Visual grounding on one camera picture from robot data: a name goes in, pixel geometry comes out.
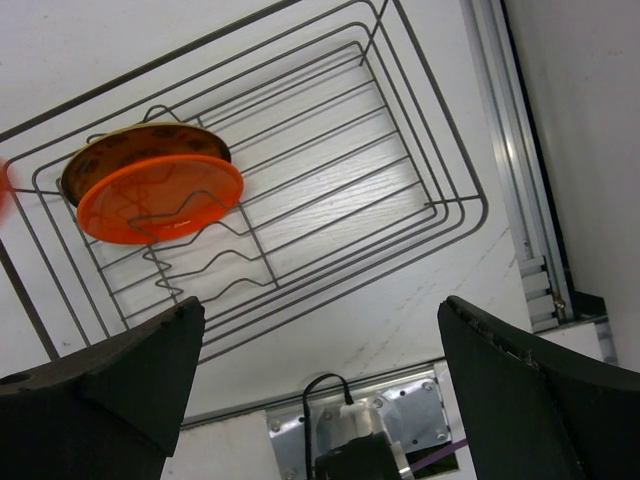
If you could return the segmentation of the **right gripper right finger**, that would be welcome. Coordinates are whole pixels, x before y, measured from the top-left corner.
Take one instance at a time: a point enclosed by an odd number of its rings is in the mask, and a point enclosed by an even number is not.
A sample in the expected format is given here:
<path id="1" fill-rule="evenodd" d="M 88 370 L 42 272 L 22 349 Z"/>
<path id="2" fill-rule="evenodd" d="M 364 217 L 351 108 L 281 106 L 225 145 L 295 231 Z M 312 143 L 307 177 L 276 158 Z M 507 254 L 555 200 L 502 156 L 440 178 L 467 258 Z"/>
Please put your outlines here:
<path id="1" fill-rule="evenodd" d="M 450 296 L 437 313 L 480 479 L 636 479 L 639 375 Z"/>

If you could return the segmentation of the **orange plastic plate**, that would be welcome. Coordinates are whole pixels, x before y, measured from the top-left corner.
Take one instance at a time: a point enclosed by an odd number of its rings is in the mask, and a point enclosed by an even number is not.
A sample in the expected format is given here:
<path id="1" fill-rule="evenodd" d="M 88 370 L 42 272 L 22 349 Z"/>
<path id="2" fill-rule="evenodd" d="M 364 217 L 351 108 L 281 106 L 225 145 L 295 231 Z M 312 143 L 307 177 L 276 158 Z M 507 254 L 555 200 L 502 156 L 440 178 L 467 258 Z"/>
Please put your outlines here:
<path id="1" fill-rule="evenodd" d="M 150 245 L 196 233 L 240 201 L 244 179 L 231 163 L 209 155 L 145 159 L 108 174 L 79 201 L 76 219 L 107 243 Z"/>
<path id="2" fill-rule="evenodd" d="M 11 207 L 13 185 L 7 172 L 6 160 L 0 160 L 0 217 L 4 219 Z"/>

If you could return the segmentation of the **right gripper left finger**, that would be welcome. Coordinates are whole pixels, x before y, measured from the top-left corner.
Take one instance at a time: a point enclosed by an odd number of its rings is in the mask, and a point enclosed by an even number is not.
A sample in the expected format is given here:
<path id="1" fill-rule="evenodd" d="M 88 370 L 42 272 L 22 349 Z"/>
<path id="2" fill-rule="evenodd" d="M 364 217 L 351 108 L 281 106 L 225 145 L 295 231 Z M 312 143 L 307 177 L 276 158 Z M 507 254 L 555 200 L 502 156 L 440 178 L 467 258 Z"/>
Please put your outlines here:
<path id="1" fill-rule="evenodd" d="M 174 455 L 204 334 L 196 297 L 1 380 L 4 479 L 158 479 Z"/>

